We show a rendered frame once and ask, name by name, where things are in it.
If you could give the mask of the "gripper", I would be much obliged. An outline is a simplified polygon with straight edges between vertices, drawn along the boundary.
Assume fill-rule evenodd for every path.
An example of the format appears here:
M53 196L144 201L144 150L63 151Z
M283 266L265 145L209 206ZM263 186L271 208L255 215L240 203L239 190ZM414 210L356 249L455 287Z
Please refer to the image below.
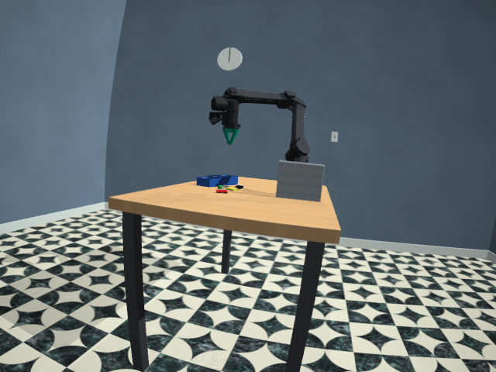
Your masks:
M230 120L229 122L222 122L222 125L225 125L222 127L222 131L224 132L224 135L226 137L226 141L229 145L233 144L234 139L236 138L236 135L239 132L240 124L238 124L238 112L230 112ZM231 128L232 127L232 128ZM232 133L232 138L229 140L229 133Z

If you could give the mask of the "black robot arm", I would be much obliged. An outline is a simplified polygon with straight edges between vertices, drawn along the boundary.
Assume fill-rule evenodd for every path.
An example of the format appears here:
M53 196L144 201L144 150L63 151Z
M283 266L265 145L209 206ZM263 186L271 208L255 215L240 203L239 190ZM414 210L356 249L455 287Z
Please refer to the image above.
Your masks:
M222 112L209 112L209 121L212 125L220 121L229 122L230 112L239 112L239 104L241 103L269 104L276 105L279 109L289 109L292 111L291 143L286 153L287 155L285 154L285 159L286 161L307 163L310 148L307 140L304 139L304 111L306 104L295 96L296 94L293 91L268 93L244 91L228 87L223 96L213 97L211 101L212 110Z

